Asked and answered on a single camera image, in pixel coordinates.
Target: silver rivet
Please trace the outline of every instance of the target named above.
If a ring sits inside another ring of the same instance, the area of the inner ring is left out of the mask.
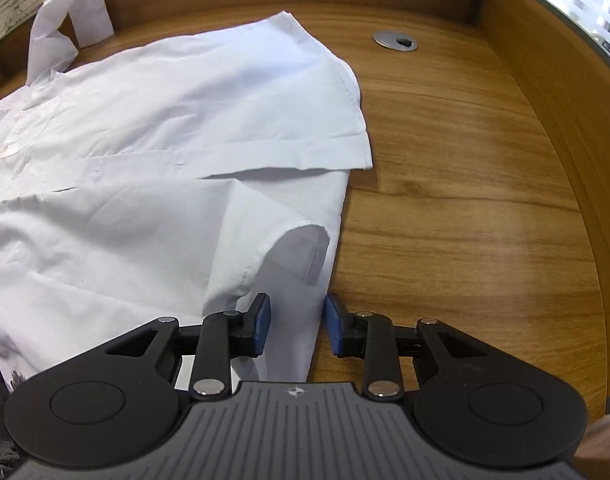
[[[414,38],[405,32],[395,30],[379,30],[374,32],[374,41],[379,45],[400,52],[413,52],[418,48],[418,43]]]
[[[367,386],[367,391],[377,397],[391,397],[400,391],[400,387],[392,381],[374,381]]]
[[[193,388],[199,395],[218,395],[225,389],[225,384],[218,379],[201,379],[194,383]]]

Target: screw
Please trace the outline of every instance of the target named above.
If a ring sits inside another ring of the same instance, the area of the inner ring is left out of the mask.
[[[194,383],[193,388],[199,395],[218,395],[225,389],[225,384],[218,379],[201,379]]]
[[[392,381],[374,381],[367,386],[367,391],[377,397],[391,397],[400,391],[400,387]]]

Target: wooden table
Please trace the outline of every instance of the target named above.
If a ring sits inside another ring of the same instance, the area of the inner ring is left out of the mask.
[[[85,49],[79,63],[278,10],[148,23]],[[352,173],[331,290],[350,311],[396,324],[437,317],[570,382],[600,416],[604,318],[587,234],[543,127],[490,46],[467,25],[398,10],[287,10],[356,73],[375,161]],[[378,46],[381,29],[410,33],[418,51]],[[360,381],[362,365],[319,339],[312,380]]]

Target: ribbed gray surface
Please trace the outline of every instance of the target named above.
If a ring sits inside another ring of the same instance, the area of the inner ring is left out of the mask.
[[[577,480],[565,464],[489,472],[428,444],[402,410],[358,396],[349,383],[242,383],[198,403],[176,434],[134,462],[64,471],[27,462],[13,480]]]

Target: white logo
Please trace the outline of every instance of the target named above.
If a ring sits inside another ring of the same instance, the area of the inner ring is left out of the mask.
[[[300,397],[302,394],[305,394],[306,391],[303,390],[300,386],[292,386],[289,390],[287,390],[292,397]]]

